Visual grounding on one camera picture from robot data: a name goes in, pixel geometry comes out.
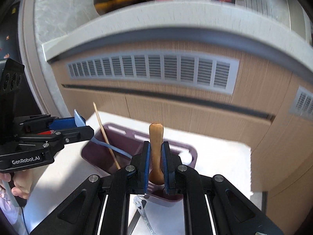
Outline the person's left hand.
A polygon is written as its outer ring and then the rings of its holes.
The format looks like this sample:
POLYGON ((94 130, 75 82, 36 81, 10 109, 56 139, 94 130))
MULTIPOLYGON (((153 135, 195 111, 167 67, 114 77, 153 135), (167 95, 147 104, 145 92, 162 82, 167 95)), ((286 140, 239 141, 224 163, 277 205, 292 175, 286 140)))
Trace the person's left hand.
POLYGON ((1 174, 1 185, 3 182, 10 182, 13 180, 14 187, 11 193, 14 196, 27 200, 30 196, 30 189, 33 183, 33 172, 31 169, 18 171, 12 178, 10 174, 1 174))

